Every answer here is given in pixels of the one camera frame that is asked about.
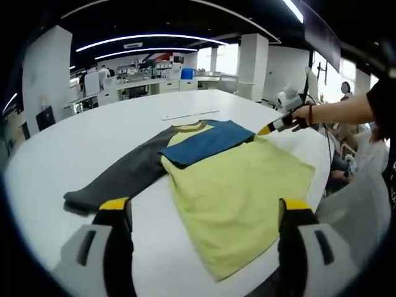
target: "ceiling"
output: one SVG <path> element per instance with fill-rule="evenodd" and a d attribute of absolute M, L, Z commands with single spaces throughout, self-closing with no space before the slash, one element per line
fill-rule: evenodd
<path fill-rule="evenodd" d="M 141 40 L 116 41 L 76 53 L 75 49 L 109 38 L 148 33 L 174 33 L 198 37 L 216 38 L 230 33 L 232 37 L 222 38 L 227 43 L 240 42 L 244 33 L 260 33 L 271 42 L 278 38 L 285 46 L 309 48 L 303 37 L 303 25 L 287 8 L 282 0 L 208 0 L 224 7 L 238 16 L 224 10 L 205 5 L 202 0 L 36 0 L 17 9 L 16 18 L 23 20 L 12 30 L 6 30 L 10 41 L 6 47 L 8 59 L 5 61 L 7 73 L 17 80 L 21 73 L 24 49 L 40 34 L 53 25 L 60 25 L 73 34 L 71 64 L 88 67 L 95 63 L 94 58 L 104 54 L 124 51 L 123 44 L 143 42 L 148 47 L 190 46 L 199 49 L 213 46 L 213 43 L 195 44 L 183 38 L 144 38 Z M 292 0 L 299 6 L 299 0 Z M 389 36 L 391 25 L 390 6 L 384 0 L 375 4 L 357 0 L 305 0 L 333 29 L 342 41 L 342 55 L 357 62 L 366 72 L 378 73 L 381 69 L 381 55 L 376 45 L 383 36 Z M 95 5 L 75 11 L 95 2 Z M 2 20 L 3 28 L 10 27 Z M 9 84 L 8 95 L 13 84 Z"/>

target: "computer monitor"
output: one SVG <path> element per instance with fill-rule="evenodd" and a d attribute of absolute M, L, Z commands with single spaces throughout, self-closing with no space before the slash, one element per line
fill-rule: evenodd
<path fill-rule="evenodd" d="M 326 22 L 305 2 L 301 3 L 304 15 L 305 40 L 321 54 L 337 72 L 340 72 L 341 44 Z"/>

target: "ceiling light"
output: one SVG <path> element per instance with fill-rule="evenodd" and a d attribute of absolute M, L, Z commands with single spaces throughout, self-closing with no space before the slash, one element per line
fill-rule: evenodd
<path fill-rule="evenodd" d="M 297 19 L 300 21 L 300 23 L 304 23 L 304 17 L 303 14 L 300 13 L 298 8 L 295 6 L 295 4 L 291 0 L 283 0 L 283 2 L 287 5 L 287 7 L 290 8 L 290 10 L 295 14 Z"/>
<path fill-rule="evenodd" d="M 214 39 L 209 39 L 209 38 L 204 38 L 204 37 L 197 37 L 197 36 L 190 36 L 190 35 L 178 35 L 178 34 L 143 34 L 143 35 L 131 35 L 131 36 L 124 36 L 124 37 L 117 37 L 117 38 L 112 38 L 108 40 L 103 40 L 99 41 L 96 43 L 92 43 L 91 45 L 83 46 L 82 48 L 77 48 L 76 52 L 86 50 L 88 48 L 93 48 L 94 46 L 98 45 L 103 45 L 105 43 L 113 42 L 113 41 L 119 41 L 119 40 L 125 40 L 125 39 L 133 39 L 133 38 L 147 38 L 147 37 L 175 37 L 175 38 L 188 38 L 188 39 L 195 39 L 195 40 L 202 40 L 202 41 L 207 41 L 207 42 L 213 42 L 213 43 L 218 43 L 219 45 L 228 45 L 228 43 L 214 40 Z"/>
<path fill-rule="evenodd" d="M 104 56 L 96 57 L 95 60 L 116 56 L 118 54 L 127 54 L 127 53 L 136 53 L 139 51 L 197 51 L 194 48 L 141 48 L 141 49 L 132 49 L 130 51 L 120 51 L 118 53 L 106 54 Z"/>
<path fill-rule="evenodd" d="M 5 112 L 5 110 L 7 109 L 7 107 L 10 105 L 11 101 L 12 101 L 13 99 L 15 99 L 15 97 L 16 97 L 17 95 L 18 95 L 18 93 L 15 93 L 15 94 L 11 97 L 10 101 L 8 101 L 8 103 L 6 104 L 6 107 L 4 107 L 4 109 L 2 110 L 2 113 Z"/>

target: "office desk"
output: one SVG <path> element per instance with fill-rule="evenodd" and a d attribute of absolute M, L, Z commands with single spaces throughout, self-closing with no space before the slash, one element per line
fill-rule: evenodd
<path fill-rule="evenodd" d="M 215 108 L 217 113 L 162 121 L 167 114 Z M 63 210 L 63 195 L 81 189 L 134 147 L 170 125 L 199 119 L 234 122 L 252 131 L 279 113 L 219 90 L 165 93 L 103 106 L 67 118 L 24 142 L 4 174 L 9 202 L 27 246 L 48 270 L 62 245 L 93 216 Z M 315 210 L 330 170 L 327 139 L 312 129 L 268 136 L 279 147 L 316 167 L 306 196 Z M 215 282 L 196 253 L 165 176 L 132 200 L 134 260 L 139 297 L 243 297 L 278 267 L 277 242 L 222 282 Z"/>

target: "person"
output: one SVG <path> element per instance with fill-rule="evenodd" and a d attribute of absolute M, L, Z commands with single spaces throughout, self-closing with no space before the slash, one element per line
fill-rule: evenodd
<path fill-rule="evenodd" d="M 335 191 L 352 182 L 362 170 L 369 168 L 380 173 L 386 168 L 388 152 L 384 142 L 385 136 L 379 127 L 362 132 L 355 138 L 359 149 L 354 159 L 350 163 L 333 160 L 329 187 Z"/>
<path fill-rule="evenodd" d="M 98 71 L 99 74 L 99 86 L 100 86 L 100 90 L 103 91 L 104 87 L 103 87 L 103 81 L 107 78 L 110 77 L 110 71 L 109 69 L 106 68 L 105 65 L 103 65 L 101 67 L 101 69 Z"/>
<path fill-rule="evenodd" d="M 348 82 L 343 82 L 341 84 L 341 92 L 344 94 L 344 97 L 341 98 L 341 101 L 353 96 L 353 93 L 351 91 L 351 85 Z"/>
<path fill-rule="evenodd" d="M 375 122 L 384 137 L 390 139 L 389 159 L 382 177 L 389 194 L 389 204 L 392 218 L 381 246 L 371 259 L 370 265 L 361 276 L 356 290 L 364 293 L 370 288 L 392 288 L 396 265 L 396 116 L 391 105 L 394 97 L 395 79 L 388 77 L 380 79 L 373 88 L 364 95 L 357 95 L 338 103 L 302 106 L 293 114 L 293 118 L 303 118 L 307 125 L 315 123 L 348 123 L 363 124 Z"/>

